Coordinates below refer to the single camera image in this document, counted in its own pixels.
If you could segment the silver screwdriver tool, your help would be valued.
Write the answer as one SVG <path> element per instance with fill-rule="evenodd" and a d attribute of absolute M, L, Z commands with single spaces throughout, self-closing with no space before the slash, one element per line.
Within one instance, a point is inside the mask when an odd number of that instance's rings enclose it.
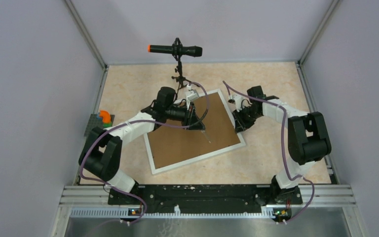
<path fill-rule="evenodd" d="M 207 139 L 207 141 L 208 141 L 209 143 L 211 143 L 211 139 L 210 139 L 210 137 L 208 136 L 207 132 L 206 132 L 205 130 L 202 130 L 201 132 L 202 132 L 202 134 L 205 136 L 205 138 Z"/>

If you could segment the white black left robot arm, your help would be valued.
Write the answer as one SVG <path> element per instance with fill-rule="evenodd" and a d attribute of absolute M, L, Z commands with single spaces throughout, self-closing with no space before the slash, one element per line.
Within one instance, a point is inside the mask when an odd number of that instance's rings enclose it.
<path fill-rule="evenodd" d="M 141 109 L 131 119 L 116 126 L 107 128 L 95 127 L 88 134 L 78 163 L 80 176 L 87 170 L 94 180 L 117 189 L 120 198 L 126 204 L 133 204 L 138 199 L 137 182 L 120 169 L 120 157 L 123 146 L 140 136 L 166 126 L 168 120 L 179 121 L 179 129 L 205 130 L 203 119 L 196 114 L 194 101 L 199 98 L 198 92 L 187 85 L 185 97 L 178 101 L 177 92 L 171 87 L 162 87 L 149 106 Z"/>

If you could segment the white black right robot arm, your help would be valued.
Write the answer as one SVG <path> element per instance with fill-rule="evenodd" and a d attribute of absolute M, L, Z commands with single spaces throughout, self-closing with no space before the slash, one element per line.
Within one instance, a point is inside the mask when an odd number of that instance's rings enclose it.
<path fill-rule="evenodd" d="M 246 95 L 234 92 L 229 102 L 235 105 L 232 115 L 236 133 L 251 128 L 260 117 L 281 124 L 284 169 L 273 176 L 269 196 L 273 202 L 283 203 L 308 170 L 332 150 L 324 116 L 298 110 L 276 96 L 266 96 L 261 86 L 248 89 Z"/>

